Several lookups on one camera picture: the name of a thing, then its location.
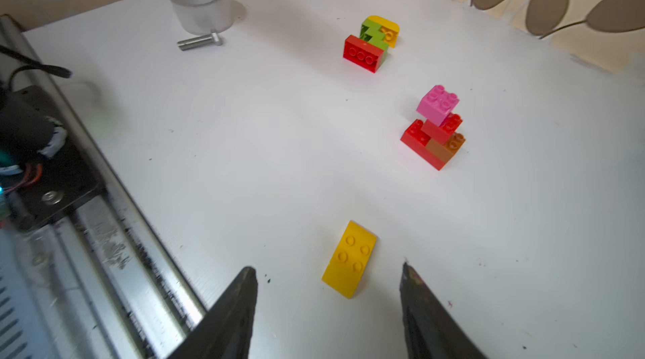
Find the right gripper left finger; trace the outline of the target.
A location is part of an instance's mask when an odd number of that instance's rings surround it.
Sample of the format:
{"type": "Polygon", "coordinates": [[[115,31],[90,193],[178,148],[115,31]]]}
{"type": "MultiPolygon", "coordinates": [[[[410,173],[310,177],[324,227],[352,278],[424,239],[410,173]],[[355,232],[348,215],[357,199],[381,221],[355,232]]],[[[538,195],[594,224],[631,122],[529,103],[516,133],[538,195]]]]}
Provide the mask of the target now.
{"type": "Polygon", "coordinates": [[[256,271],[244,267],[171,358],[247,358],[258,296],[256,271]]]}

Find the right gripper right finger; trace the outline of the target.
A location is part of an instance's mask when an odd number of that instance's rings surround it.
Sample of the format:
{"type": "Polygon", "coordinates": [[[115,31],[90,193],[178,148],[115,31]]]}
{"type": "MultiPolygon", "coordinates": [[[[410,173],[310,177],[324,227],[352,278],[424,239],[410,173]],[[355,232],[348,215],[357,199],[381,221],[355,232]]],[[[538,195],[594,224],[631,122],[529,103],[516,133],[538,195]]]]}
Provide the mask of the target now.
{"type": "Polygon", "coordinates": [[[408,263],[402,266],[400,295],[408,357],[465,359],[485,356],[408,263]]]}

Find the yellow lego brick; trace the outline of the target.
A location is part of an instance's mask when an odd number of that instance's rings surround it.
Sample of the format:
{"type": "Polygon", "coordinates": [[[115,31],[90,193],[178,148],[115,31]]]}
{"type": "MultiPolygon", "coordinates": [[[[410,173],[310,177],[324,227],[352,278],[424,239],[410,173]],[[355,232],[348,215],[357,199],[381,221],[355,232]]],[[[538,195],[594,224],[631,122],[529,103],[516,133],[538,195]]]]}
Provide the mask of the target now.
{"type": "Polygon", "coordinates": [[[352,299],[378,238],[354,221],[347,225],[322,281],[346,299],[352,299]]]}
{"type": "Polygon", "coordinates": [[[384,33],[386,43],[391,48],[395,48],[400,34],[399,25],[381,16],[369,16],[368,19],[381,26],[380,31],[384,33]]]}

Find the orange lego brick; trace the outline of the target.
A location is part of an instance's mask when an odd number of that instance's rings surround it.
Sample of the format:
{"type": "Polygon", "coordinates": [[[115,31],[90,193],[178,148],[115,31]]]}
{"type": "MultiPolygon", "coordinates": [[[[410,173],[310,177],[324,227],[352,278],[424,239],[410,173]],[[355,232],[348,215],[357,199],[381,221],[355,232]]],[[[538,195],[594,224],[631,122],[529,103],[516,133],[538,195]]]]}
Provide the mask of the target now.
{"type": "Polygon", "coordinates": [[[448,141],[443,144],[435,138],[430,139],[426,145],[426,149],[428,152],[433,154],[434,157],[446,164],[455,156],[455,154],[457,154],[458,150],[461,149],[464,143],[465,137],[462,134],[455,132],[455,134],[453,134],[448,141]]]}

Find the long red lego front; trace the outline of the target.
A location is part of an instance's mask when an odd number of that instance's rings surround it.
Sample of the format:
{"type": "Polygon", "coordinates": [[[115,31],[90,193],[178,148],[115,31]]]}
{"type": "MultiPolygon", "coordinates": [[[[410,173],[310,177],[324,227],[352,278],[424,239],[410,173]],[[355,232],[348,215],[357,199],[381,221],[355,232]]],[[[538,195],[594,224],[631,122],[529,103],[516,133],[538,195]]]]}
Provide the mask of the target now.
{"type": "Polygon", "coordinates": [[[407,145],[419,157],[440,171],[448,160],[442,160],[427,149],[431,137],[422,131],[423,122],[416,120],[413,122],[401,136],[401,141],[407,145]]]}

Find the small red lego brick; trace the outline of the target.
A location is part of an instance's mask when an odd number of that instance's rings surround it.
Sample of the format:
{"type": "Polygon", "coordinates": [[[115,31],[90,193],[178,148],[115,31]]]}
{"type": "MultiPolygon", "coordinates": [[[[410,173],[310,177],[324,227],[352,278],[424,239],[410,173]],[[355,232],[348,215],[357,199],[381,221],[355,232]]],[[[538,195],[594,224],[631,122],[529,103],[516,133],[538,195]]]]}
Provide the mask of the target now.
{"type": "Polygon", "coordinates": [[[439,125],[426,120],[423,122],[422,131],[427,134],[431,139],[435,140],[441,145],[444,145],[448,142],[448,139],[452,137],[459,126],[462,124],[463,120],[460,115],[450,113],[439,125]]]}

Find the pink lego brick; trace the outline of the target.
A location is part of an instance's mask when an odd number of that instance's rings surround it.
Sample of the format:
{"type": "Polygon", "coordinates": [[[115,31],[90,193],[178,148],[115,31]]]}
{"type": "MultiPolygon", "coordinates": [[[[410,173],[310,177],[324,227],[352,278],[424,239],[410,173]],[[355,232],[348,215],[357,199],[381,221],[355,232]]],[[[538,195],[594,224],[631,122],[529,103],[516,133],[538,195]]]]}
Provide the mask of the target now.
{"type": "Polygon", "coordinates": [[[443,85],[435,85],[421,98],[417,112],[434,125],[440,126],[459,102],[458,95],[448,92],[443,85]]]}

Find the green lego brick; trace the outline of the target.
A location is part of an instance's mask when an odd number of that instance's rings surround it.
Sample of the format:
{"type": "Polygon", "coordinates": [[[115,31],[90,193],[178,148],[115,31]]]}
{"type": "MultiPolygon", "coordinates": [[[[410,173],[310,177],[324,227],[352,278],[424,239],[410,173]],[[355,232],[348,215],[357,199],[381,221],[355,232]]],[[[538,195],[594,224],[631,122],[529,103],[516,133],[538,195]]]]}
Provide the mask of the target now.
{"type": "Polygon", "coordinates": [[[382,25],[367,18],[361,24],[360,36],[365,32],[382,32],[382,25]]]}
{"type": "Polygon", "coordinates": [[[379,68],[381,68],[382,63],[386,60],[389,48],[390,47],[387,43],[385,45],[374,46],[374,51],[376,55],[375,70],[378,70],[379,68]]]}
{"type": "Polygon", "coordinates": [[[386,34],[383,32],[365,32],[360,36],[360,39],[371,46],[383,50],[384,52],[387,52],[389,49],[389,44],[386,41],[386,34]]]}

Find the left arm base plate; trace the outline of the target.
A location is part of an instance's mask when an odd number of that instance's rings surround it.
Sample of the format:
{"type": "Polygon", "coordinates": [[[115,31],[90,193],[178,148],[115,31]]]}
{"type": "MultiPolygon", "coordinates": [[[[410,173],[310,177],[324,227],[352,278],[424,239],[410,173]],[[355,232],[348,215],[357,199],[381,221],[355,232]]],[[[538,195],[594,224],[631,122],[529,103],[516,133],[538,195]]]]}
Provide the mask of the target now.
{"type": "Polygon", "coordinates": [[[52,168],[53,174],[48,175],[34,192],[26,195],[27,207],[36,214],[36,219],[31,228],[26,226],[27,221],[13,220],[20,231],[33,231],[69,216],[104,189],[95,165],[83,151],[79,137],[51,95],[36,85],[1,95],[1,125],[28,126],[43,122],[45,117],[59,120],[65,126],[67,147],[58,164],[52,168]]]}

